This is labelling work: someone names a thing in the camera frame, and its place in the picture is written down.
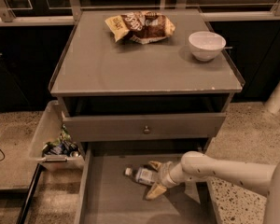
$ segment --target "small bottle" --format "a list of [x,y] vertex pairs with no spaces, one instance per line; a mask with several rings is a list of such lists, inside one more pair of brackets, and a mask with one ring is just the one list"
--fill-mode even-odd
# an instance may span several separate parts
[[137,183],[152,186],[158,179],[158,173],[153,170],[149,170],[144,167],[140,167],[137,170],[132,168],[126,168],[124,174],[129,176]]

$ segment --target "white bowl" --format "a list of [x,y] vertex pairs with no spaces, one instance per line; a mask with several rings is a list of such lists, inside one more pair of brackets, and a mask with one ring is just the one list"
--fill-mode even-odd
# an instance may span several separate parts
[[214,59],[225,45],[224,37],[212,32],[197,32],[189,36],[189,50],[199,61]]

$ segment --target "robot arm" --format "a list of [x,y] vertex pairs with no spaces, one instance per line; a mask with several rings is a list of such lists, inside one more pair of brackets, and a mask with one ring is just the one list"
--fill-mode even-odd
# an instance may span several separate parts
[[221,161],[199,152],[185,153],[180,162],[150,163],[158,171],[158,181],[147,194],[152,200],[168,188],[191,178],[216,176],[245,189],[267,196],[264,224],[280,224],[280,162],[278,165],[242,161]]
[[[271,184],[275,165],[249,163],[243,161],[222,161],[212,159],[200,152],[185,153],[180,162],[151,162],[159,173],[159,182],[164,188],[171,188],[192,178],[215,176],[245,189],[266,196]],[[153,187],[147,194],[154,198]]]

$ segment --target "chip bag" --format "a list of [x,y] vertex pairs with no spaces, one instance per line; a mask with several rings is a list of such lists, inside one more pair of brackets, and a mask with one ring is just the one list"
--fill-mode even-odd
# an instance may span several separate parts
[[105,23],[114,34],[116,42],[122,38],[141,44],[157,42],[171,36],[175,30],[166,16],[151,11],[129,12],[110,17]]

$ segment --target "terrazzo floor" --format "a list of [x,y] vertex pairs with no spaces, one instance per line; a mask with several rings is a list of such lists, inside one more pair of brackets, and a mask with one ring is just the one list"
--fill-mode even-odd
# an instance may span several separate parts
[[[280,161],[280,111],[263,103],[232,103],[207,155],[217,159],[277,164]],[[27,189],[36,164],[29,144],[42,112],[0,114],[0,189]],[[25,223],[74,223],[80,170],[43,172]],[[217,222],[262,223],[266,198],[220,179],[209,179]],[[0,223],[16,223],[23,198],[0,198]]]

